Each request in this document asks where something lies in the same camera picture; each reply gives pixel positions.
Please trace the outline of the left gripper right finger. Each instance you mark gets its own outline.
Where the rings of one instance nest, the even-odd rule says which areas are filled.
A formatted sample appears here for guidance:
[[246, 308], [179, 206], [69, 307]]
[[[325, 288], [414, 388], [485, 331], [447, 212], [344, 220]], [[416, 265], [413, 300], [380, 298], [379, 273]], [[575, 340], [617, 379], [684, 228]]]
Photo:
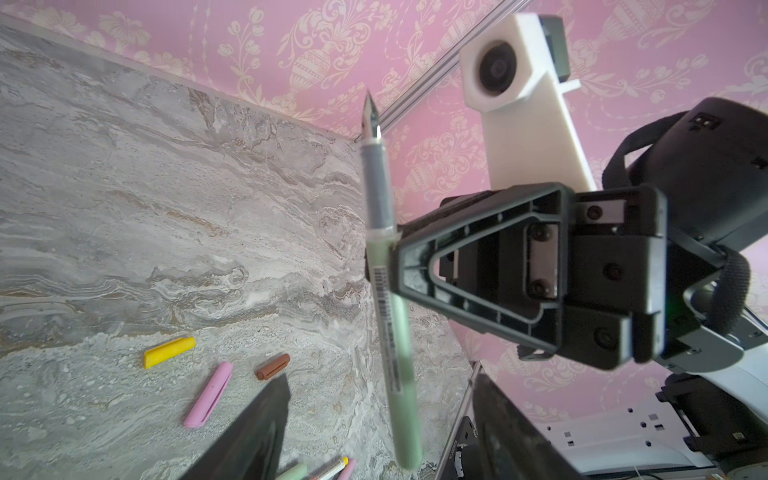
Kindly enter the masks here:
[[473, 416], [451, 443], [453, 479], [582, 479], [487, 375], [471, 382]]

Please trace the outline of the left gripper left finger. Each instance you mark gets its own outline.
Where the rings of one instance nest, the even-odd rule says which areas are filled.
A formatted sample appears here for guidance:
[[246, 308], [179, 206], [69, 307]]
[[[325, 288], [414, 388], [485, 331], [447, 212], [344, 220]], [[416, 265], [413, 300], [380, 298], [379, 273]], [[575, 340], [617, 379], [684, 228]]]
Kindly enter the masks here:
[[275, 479], [290, 399], [285, 375], [269, 381], [181, 479]]

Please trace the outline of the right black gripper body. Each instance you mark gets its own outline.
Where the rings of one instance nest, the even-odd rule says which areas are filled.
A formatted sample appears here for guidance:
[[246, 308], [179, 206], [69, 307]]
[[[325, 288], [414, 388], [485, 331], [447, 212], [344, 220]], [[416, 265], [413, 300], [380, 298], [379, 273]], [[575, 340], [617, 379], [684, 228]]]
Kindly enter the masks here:
[[559, 356], [613, 370], [661, 354], [667, 245], [667, 200], [659, 190], [576, 196]]

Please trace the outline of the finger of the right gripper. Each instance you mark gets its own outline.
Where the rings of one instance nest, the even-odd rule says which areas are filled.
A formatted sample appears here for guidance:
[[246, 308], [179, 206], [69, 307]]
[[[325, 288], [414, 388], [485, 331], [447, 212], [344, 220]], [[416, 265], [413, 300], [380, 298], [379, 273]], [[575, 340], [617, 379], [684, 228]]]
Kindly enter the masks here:
[[574, 204], [561, 183], [447, 201], [403, 226], [391, 289], [479, 333], [555, 353], [563, 344]]

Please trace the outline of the light green pen cap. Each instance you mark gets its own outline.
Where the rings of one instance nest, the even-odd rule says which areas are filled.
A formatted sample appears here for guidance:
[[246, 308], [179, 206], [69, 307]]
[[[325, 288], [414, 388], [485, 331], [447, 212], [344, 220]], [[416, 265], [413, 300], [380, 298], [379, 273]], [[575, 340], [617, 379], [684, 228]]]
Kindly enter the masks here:
[[298, 462], [278, 475], [275, 480], [303, 480], [307, 474], [307, 465], [304, 462]]

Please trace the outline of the white yellow marker pen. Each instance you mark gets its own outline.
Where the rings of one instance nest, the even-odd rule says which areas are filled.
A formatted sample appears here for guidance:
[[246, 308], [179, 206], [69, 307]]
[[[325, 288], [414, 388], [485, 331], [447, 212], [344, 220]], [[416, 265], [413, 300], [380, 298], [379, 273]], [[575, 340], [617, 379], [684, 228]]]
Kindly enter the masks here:
[[331, 461], [309, 476], [310, 480], [332, 480], [340, 474], [349, 464], [347, 456]]

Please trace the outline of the yellow pen cap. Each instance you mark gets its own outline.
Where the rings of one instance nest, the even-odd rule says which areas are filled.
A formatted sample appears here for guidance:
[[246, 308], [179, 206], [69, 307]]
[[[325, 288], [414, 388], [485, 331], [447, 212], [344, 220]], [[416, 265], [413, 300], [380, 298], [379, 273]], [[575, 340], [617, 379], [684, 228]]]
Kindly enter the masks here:
[[144, 352], [143, 367], [150, 369], [196, 347], [194, 337], [178, 338]]

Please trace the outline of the light green fountain pen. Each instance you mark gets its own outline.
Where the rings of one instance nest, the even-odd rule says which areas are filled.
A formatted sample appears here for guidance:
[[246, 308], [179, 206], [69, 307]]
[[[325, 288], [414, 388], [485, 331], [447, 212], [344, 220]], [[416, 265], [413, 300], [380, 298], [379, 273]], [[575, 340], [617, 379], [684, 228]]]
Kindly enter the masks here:
[[399, 240], [389, 158], [379, 112], [371, 94], [364, 100], [359, 154], [366, 201], [366, 264], [372, 294], [395, 458], [407, 471], [423, 460], [409, 310], [391, 287], [393, 248]]

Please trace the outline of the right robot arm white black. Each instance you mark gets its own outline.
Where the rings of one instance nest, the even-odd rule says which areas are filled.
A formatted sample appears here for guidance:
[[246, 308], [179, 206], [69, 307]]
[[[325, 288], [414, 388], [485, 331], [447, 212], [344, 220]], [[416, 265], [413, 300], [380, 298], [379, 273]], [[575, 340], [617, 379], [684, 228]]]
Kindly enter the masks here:
[[737, 364], [767, 343], [744, 250], [767, 234], [767, 117], [707, 98], [626, 137], [598, 191], [552, 182], [450, 198], [402, 228], [392, 291], [602, 370], [655, 361], [685, 444], [734, 479], [767, 475], [767, 393]]

